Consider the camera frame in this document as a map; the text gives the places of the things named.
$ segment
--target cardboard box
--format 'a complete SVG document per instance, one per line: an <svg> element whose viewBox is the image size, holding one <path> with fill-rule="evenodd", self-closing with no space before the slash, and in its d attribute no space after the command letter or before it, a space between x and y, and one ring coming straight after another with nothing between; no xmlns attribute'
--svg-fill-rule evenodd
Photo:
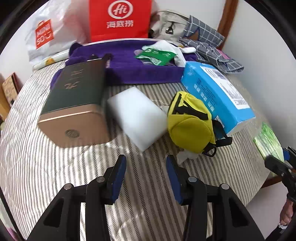
<svg viewBox="0 0 296 241"><path fill-rule="evenodd" d="M0 88L0 116L5 120L10 111L10 106L5 98L2 88Z"/></svg>
<svg viewBox="0 0 296 241"><path fill-rule="evenodd" d="M7 99L8 104L12 106L12 104L15 102L17 95L20 91L19 85L16 80L16 75L13 73L10 75L2 84L2 89L4 92L4 95Z"/></svg>
<svg viewBox="0 0 296 241"><path fill-rule="evenodd" d="M220 121L229 136L255 118L238 90L209 64L188 61L181 82L190 94L204 102L212 119Z"/></svg>

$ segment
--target yellow pouch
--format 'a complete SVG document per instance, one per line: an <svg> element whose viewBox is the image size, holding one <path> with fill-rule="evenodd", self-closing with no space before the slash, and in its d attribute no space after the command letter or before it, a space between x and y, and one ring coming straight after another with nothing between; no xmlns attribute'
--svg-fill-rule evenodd
<svg viewBox="0 0 296 241"><path fill-rule="evenodd" d="M225 138L215 140L214 129ZM207 156L214 156L217 147L232 143L232 138L227 137L221 123L212 120L204 103L184 91L177 92L172 99L168 110L168 131L177 146Z"/></svg>

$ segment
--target clamp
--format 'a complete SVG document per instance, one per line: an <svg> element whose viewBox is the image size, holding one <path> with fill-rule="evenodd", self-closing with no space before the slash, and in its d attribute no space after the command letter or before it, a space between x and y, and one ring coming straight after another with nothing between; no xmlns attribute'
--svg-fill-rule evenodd
<svg viewBox="0 0 296 241"><path fill-rule="evenodd" d="M166 167L176 201L188 205L183 241L263 241L255 221L237 195L223 183L219 187L206 185L189 176L179 167L174 156L166 159ZM207 203L213 207L213 235L207 234Z"/></svg>
<svg viewBox="0 0 296 241"><path fill-rule="evenodd" d="M89 184L74 187L65 184L46 208L27 241L79 241L80 207L85 202L87 241L110 241L105 205L119 197L126 171L126 157L120 155L114 167Z"/></svg>
<svg viewBox="0 0 296 241"><path fill-rule="evenodd" d="M286 151L289 159L287 162L292 166L292 168L296 168L296 151L292 147L284 148L284 152ZM264 161L265 167L278 176L281 177L282 183L287 187L288 194L287 198L293 201L296 204L296 173L294 173L290 166L281 162L279 159L273 157L272 155L267 156Z"/></svg>

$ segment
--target green package label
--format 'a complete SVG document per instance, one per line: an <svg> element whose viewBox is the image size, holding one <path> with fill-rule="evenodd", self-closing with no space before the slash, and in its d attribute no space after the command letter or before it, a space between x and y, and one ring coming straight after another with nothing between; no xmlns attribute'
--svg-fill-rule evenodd
<svg viewBox="0 0 296 241"><path fill-rule="evenodd" d="M164 66L175 56L172 52L148 48L135 58L147 58L155 65Z"/></svg>

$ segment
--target blue box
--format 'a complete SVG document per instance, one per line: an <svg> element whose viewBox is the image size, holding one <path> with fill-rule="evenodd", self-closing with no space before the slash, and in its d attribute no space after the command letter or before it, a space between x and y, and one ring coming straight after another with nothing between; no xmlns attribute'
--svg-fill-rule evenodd
<svg viewBox="0 0 296 241"><path fill-rule="evenodd" d="M255 118L238 90L209 64L188 61L181 82L190 94L204 102L212 119L220 121L229 136Z"/></svg>

